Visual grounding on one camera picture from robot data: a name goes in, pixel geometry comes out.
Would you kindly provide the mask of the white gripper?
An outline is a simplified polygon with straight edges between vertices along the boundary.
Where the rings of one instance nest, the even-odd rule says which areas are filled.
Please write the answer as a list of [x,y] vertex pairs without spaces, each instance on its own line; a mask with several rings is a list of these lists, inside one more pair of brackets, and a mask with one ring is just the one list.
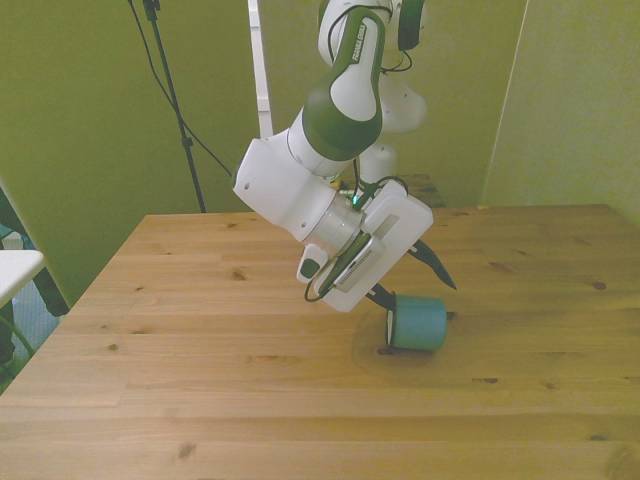
[[319,295],[340,312],[353,309],[365,295],[376,305],[395,312],[396,294],[378,282],[408,251],[456,290],[437,254],[419,240],[432,224],[429,207],[408,195],[399,182],[387,181],[364,208],[363,222],[353,242],[319,273]]

